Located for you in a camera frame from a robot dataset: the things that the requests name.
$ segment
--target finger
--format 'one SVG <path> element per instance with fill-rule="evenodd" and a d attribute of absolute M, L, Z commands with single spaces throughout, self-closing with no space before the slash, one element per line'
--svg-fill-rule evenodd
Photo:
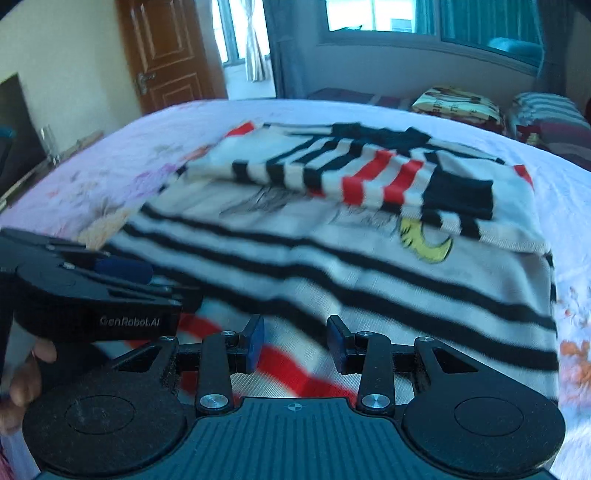
<path fill-rule="evenodd" d="M 18 407 L 27 407 L 41 395 L 41 372 L 37 360 L 29 356 L 15 372 L 10 384 L 10 398 Z"/>
<path fill-rule="evenodd" d="M 22 425 L 27 409 L 15 405 L 10 399 L 0 404 L 0 434 L 11 435 Z"/>
<path fill-rule="evenodd" d="M 33 347 L 33 355 L 39 360 L 42 360 L 48 364 L 52 364 L 57 359 L 56 346 L 49 340 L 39 339 Z"/>

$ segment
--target bed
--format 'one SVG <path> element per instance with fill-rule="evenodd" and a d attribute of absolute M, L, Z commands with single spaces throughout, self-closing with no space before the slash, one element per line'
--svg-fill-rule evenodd
<path fill-rule="evenodd" d="M 591 478 L 591 472 L 583 471 L 588 462 L 579 461 L 591 453 L 591 248 L 586 242 L 591 231 L 587 213 L 591 173 L 550 153 L 450 120 L 376 106 L 306 100 L 194 102 L 141 118 L 73 157 L 3 212 L 0 225 L 77 238 L 93 223 L 113 214 L 123 222 L 157 194 L 179 167 L 248 121 L 316 125 L 361 122 L 395 131 L 414 127 L 435 138 L 478 148 L 509 165 L 526 166 L 535 187 L 541 229 L 552 247 L 556 268 L 558 400 L 568 434 L 553 469 L 563 479 Z M 206 335 L 211 328 L 204 323 L 193 336 Z M 189 333 L 181 338 L 191 339 Z M 103 347 L 118 355 L 129 345 Z M 241 388 L 248 391 L 248 379 Z M 294 392 L 310 393 L 282 385 L 275 387 L 274 394 Z M 323 391 L 343 392 L 347 390 Z"/>

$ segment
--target yellow moon print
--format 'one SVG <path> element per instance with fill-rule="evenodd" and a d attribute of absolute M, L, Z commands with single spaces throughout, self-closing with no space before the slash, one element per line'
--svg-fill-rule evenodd
<path fill-rule="evenodd" d="M 425 262 L 441 263 L 452 250 L 453 240 L 451 238 L 440 245 L 429 245 L 423 235 L 423 224 L 419 220 L 401 218 L 399 229 L 402 244 Z"/>

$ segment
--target door handle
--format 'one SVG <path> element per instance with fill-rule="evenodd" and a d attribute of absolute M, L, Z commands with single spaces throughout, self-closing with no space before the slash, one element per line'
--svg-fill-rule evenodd
<path fill-rule="evenodd" d="M 138 83 L 138 89 L 139 89 L 140 95 L 146 95 L 148 93 L 148 85 L 146 85 L 146 82 L 148 80 L 154 80 L 155 78 L 156 78 L 156 72 L 152 72 L 149 74 L 145 74 L 143 72 L 138 73 L 138 76 L 135 78 L 135 80 Z"/>

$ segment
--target window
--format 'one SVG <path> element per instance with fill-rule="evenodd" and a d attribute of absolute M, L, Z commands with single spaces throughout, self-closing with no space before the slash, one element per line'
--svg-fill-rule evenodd
<path fill-rule="evenodd" d="M 329 28 L 399 31 L 392 26 L 401 20 L 414 31 L 414 3 L 415 0 L 326 0 Z"/>
<path fill-rule="evenodd" d="M 319 1 L 326 9 L 326 41 L 421 44 L 433 50 L 505 62 L 503 57 L 499 60 L 488 54 L 493 52 L 507 61 L 516 59 L 533 67 L 539 66 L 543 56 L 530 0 Z"/>
<path fill-rule="evenodd" d="M 236 64 L 246 57 L 248 20 L 241 0 L 212 0 L 213 29 L 224 64 Z M 269 55 L 269 39 L 262 0 L 255 1 L 253 22 L 263 55 Z"/>

